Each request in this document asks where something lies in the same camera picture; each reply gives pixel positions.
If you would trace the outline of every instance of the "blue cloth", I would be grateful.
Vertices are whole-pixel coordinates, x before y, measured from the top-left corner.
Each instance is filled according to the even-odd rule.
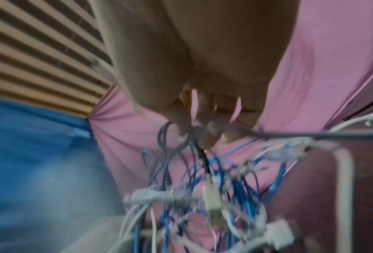
[[[0,100],[0,253],[58,252],[123,212],[86,120]]]

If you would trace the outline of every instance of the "striped surface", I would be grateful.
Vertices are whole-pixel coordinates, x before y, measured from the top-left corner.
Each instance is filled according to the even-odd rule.
[[[85,118],[111,83],[87,0],[0,0],[0,98]]]

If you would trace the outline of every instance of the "skin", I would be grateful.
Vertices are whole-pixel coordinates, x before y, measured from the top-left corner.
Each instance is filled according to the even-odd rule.
[[[299,0],[90,0],[120,85],[185,134],[198,93],[199,146],[224,135],[216,121],[253,128],[290,41]]]

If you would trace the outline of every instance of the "pink cloth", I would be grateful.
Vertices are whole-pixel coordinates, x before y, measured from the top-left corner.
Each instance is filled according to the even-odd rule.
[[[356,91],[371,84],[366,80],[372,74],[373,0],[302,0],[260,122],[266,130],[320,130]],[[156,134],[165,119],[148,111],[141,117],[115,87],[89,120],[121,192],[143,187],[148,173],[141,151],[159,153]],[[174,131],[169,133],[172,145],[177,138]],[[221,154],[242,142],[216,149]],[[249,150],[235,153],[232,160],[243,159]],[[259,175],[261,185],[273,180],[276,169]],[[184,166],[176,160],[170,170],[176,181]]]

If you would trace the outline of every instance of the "dark brown surface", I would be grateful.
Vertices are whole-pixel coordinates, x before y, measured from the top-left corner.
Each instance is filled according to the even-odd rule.
[[[373,141],[341,143],[354,156],[354,248],[373,253]],[[324,249],[334,252],[335,180],[333,157],[312,150],[285,176],[277,195],[267,205],[270,219],[294,219],[304,235],[313,237]],[[300,252],[294,247],[293,252]]]

